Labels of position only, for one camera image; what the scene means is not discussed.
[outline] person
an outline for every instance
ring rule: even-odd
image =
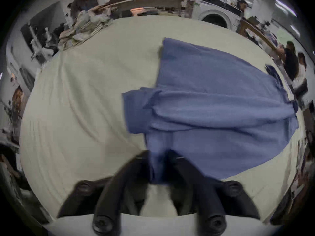
[[[244,12],[247,7],[248,7],[248,3],[245,2],[245,0],[240,0],[237,2],[237,8],[241,10],[242,12]]]
[[[276,52],[284,62],[284,69],[289,78],[293,81],[299,70],[299,62],[295,54],[295,46],[293,42],[288,41],[286,48],[283,48],[283,46],[278,47]]]
[[[98,5],[97,0],[74,0],[71,4],[71,17],[75,21],[82,10],[88,11]]]
[[[305,80],[306,77],[306,61],[305,61],[305,56],[303,53],[298,53],[298,58],[299,58],[299,71],[296,76],[296,78],[292,82],[292,87],[293,89],[299,88]]]

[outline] woman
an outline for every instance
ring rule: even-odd
[[[293,81],[299,71],[299,62],[295,54],[295,46],[293,42],[288,41],[286,48],[277,48],[277,54],[284,62],[284,69],[287,72],[289,78]]]
[[[299,71],[296,78],[293,80],[293,83],[292,83],[293,89],[297,89],[298,87],[300,87],[304,83],[304,80],[306,77],[305,56],[303,53],[298,53],[298,57],[299,57]]]

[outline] clutter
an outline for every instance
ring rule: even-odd
[[[95,15],[90,11],[81,11],[73,29],[68,29],[60,34],[58,48],[66,50],[72,46],[82,44],[101,29],[107,27],[111,21],[105,14]]]

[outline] folded clothes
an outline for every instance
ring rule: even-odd
[[[267,69],[272,76],[231,54],[165,38],[156,88],[123,94],[129,132],[145,134],[152,181],[163,180],[170,149],[217,179],[278,155],[298,128],[297,108]]]

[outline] long hair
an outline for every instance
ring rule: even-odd
[[[305,61],[305,56],[303,53],[298,53],[297,56],[299,57],[299,60],[302,59],[303,60],[303,63],[304,63],[304,66],[306,68],[306,61]]]
[[[294,43],[292,41],[287,42],[287,47],[288,47],[288,49],[290,49],[291,51],[293,51],[295,53],[295,46],[294,46]]]

